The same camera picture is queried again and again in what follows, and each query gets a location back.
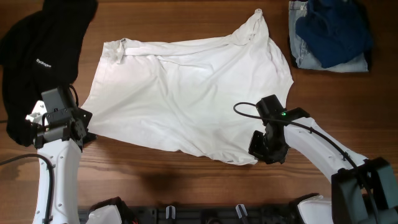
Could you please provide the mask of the white Puma t-shirt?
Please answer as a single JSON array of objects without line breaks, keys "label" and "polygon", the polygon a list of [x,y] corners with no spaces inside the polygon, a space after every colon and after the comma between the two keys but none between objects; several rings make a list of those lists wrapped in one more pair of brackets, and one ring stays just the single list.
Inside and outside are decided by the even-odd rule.
[{"label": "white Puma t-shirt", "polygon": [[260,9],[232,34],[181,42],[106,42],[83,109],[92,133],[234,165],[263,130],[254,104],[285,104],[293,78]]}]

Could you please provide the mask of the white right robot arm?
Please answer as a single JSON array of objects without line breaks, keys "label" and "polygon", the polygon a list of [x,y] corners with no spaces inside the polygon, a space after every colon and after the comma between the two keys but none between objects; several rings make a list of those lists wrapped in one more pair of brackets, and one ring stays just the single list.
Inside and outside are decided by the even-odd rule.
[{"label": "white right robot arm", "polygon": [[348,149],[303,109],[283,108],[275,95],[255,107],[266,128],[254,132],[249,153],[273,164],[296,149],[331,183],[331,198],[314,195],[297,202],[301,223],[397,224],[397,181],[390,163]]}]

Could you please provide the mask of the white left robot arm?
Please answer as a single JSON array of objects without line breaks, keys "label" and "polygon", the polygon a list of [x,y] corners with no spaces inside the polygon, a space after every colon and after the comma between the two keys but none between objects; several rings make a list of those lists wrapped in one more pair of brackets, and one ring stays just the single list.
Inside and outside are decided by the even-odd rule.
[{"label": "white left robot arm", "polygon": [[40,163],[34,223],[79,223],[77,174],[83,146],[97,136],[92,114],[79,107],[72,85],[43,92],[25,118],[36,125],[33,145]]}]

